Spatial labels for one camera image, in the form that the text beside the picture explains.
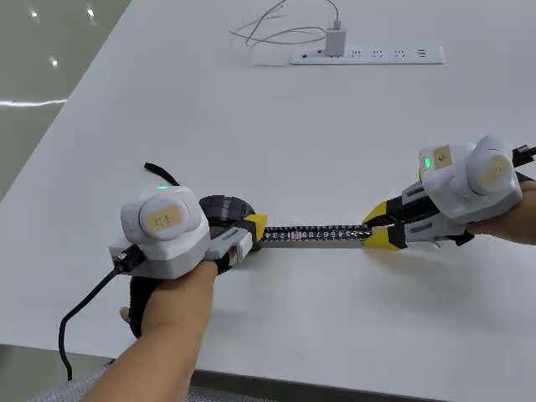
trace black cable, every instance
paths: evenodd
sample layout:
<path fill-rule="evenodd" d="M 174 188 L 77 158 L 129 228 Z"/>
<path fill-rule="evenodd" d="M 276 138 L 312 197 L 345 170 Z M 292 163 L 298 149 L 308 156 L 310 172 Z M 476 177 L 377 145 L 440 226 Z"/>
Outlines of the black cable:
<path fill-rule="evenodd" d="M 180 186 L 181 184 L 175 180 L 175 178 L 163 167 L 159 167 L 158 165 L 155 165 L 154 163 L 145 162 L 145 165 L 143 167 L 148 170 L 151 173 L 154 173 L 164 180 L 166 180 L 168 183 L 170 183 L 172 186 Z"/>
<path fill-rule="evenodd" d="M 67 322 L 76 314 L 78 314 L 80 310 L 87 306 L 95 298 L 95 296 L 99 294 L 99 292 L 104 288 L 104 286 L 106 286 L 112 279 L 114 279 L 119 274 L 121 274 L 121 270 L 114 266 L 114 269 L 111 270 L 111 272 L 106 275 L 104 279 L 100 281 L 99 284 L 95 286 L 86 297 L 84 297 L 84 300 L 78 303 L 76 307 L 73 308 L 70 312 L 68 312 L 61 320 L 61 323 L 59 325 L 58 349 L 61 361 L 64 362 L 64 366 L 67 369 L 67 381 L 73 379 L 73 367 L 70 365 L 69 359 L 65 354 L 65 327 L 67 326 Z"/>
<path fill-rule="evenodd" d="M 104 277 L 102 281 L 99 282 L 97 286 L 93 288 L 92 291 L 88 293 L 84 300 L 76 305 L 70 312 L 68 312 L 65 317 L 61 320 L 59 324 L 59 333 L 58 333 L 58 350 L 61 361 L 64 362 L 64 366 L 67 369 L 67 381 L 73 379 L 73 366 L 70 365 L 69 359 L 65 354 L 65 328 L 67 327 L 67 322 L 80 312 L 85 306 L 87 306 L 94 298 L 99 294 L 99 292 L 108 285 L 108 283 L 114 279 L 119 274 L 123 272 L 130 272 L 137 266 L 139 266 L 143 261 L 145 261 L 146 256 L 143 254 L 143 251 L 137 245 L 131 245 L 126 250 L 123 250 L 115 259 L 114 259 L 114 269 Z"/>

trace black cable connector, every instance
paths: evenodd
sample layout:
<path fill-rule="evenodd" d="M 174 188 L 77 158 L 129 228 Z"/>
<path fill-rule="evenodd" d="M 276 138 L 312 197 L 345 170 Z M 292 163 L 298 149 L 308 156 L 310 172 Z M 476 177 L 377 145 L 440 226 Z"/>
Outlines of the black cable connector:
<path fill-rule="evenodd" d="M 73 367 L 71 366 L 69 359 L 67 358 L 67 354 L 65 353 L 65 329 L 67 327 L 67 322 L 78 314 L 85 306 L 90 304 L 95 296 L 97 296 L 112 279 L 123 272 L 132 271 L 145 259 L 145 255 L 137 245 L 131 245 L 128 249 L 122 251 L 114 260 L 114 269 L 111 270 L 111 272 L 106 275 L 104 279 L 100 281 L 99 284 L 95 286 L 93 290 L 90 291 L 88 295 L 84 297 L 84 299 L 78 303 L 75 308 L 68 312 L 61 320 L 61 323 L 59 324 L 58 350 L 61 361 L 64 363 L 64 366 L 67 369 L 67 381 L 73 379 Z"/>

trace hand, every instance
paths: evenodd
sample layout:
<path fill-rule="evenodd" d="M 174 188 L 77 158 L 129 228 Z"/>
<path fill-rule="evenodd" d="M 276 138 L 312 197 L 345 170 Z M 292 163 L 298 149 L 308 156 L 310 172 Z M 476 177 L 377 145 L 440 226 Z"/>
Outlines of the hand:
<path fill-rule="evenodd" d="M 188 324 L 194 334 L 202 336 L 209 322 L 217 273 L 218 267 L 213 261 L 202 261 L 187 275 L 159 284 L 145 307 L 142 333 L 160 327 L 180 329 Z M 120 311 L 125 322 L 129 322 L 128 313 L 126 307 Z"/>
<path fill-rule="evenodd" d="M 492 235 L 526 245 L 536 245 L 536 182 L 521 183 L 523 200 L 503 215 L 469 224 L 475 235 Z"/>

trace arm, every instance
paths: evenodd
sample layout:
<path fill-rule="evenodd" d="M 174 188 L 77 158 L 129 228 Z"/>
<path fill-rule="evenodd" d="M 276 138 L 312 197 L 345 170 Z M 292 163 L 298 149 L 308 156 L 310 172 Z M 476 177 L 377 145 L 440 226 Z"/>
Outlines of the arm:
<path fill-rule="evenodd" d="M 143 314 L 143 335 L 103 374 L 84 401 L 183 400 L 209 322 L 212 261 L 175 281 L 163 282 Z"/>
<path fill-rule="evenodd" d="M 469 225 L 475 235 L 492 235 L 526 245 L 536 245 L 536 182 L 521 183 L 523 200 L 506 212 Z"/>

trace power strip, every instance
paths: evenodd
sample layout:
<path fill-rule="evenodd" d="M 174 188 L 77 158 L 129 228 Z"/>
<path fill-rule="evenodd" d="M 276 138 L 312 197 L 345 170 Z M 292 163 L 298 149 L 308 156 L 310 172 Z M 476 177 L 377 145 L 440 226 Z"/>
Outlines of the power strip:
<path fill-rule="evenodd" d="M 441 46 L 406 48 L 357 46 L 346 48 L 344 56 L 326 56 L 323 48 L 297 49 L 291 54 L 291 64 L 444 64 Z"/>

